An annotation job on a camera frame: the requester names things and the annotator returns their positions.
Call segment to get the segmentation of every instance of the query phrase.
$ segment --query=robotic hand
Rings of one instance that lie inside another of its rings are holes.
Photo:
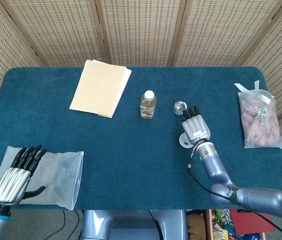
[[[282,217],[282,190],[237,187],[229,177],[214,145],[209,141],[210,130],[196,106],[194,111],[189,109],[190,116],[183,111],[185,121],[182,126],[189,142],[194,146],[191,159],[196,151],[213,183],[209,191],[211,201],[223,207],[239,206]],[[187,171],[198,182],[191,172],[191,166],[190,162]]]
[[[22,199],[39,195],[45,189],[41,186],[35,191],[25,192],[39,161],[46,153],[45,149],[38,153],[41,147],[22,148],[0,180],[0,233],[10,219],[10,207],[19,204]]]

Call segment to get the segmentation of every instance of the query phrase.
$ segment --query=bottle label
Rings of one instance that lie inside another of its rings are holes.
[[[155,107],[146,107],[141,105],[141,114],[153,116]]]

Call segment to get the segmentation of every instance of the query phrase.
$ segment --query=white bottle cap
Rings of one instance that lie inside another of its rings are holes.
[[[151,91],[151,90],[147,90],[145,93],[144,93],[144,98],[145,98],[145,100],[146,101],[151,101],[151,100],[153,100],[154,99],[154,93],[153,93],[153,91]]]

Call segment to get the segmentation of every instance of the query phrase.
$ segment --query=plastic bottle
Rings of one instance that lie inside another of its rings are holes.
[[[156,105],[156,96],[153,91],[147,90],[141,100],[141,117],[144,119],[151,119],[154,115]]]

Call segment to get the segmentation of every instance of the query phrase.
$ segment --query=table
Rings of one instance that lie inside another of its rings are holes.
[[[282,189],[282,150],[244,149],[238,89],[263,74],[255,67],[129,67],[132,70],[112,119],[70,110],[82,68],[9,70],[0,89],[0,164],[7,146],[42,144],[53,153],[84,151],[76,209],[145,210],[215,208],[186,173],[191,150],[182,148],[176,101],[198,105],[229,175],[240,187]],[[153,119],[139,114],[153,90]],[[193,173],[211,185],[195,157]],[[55,208],[30,205],[20,208]]]

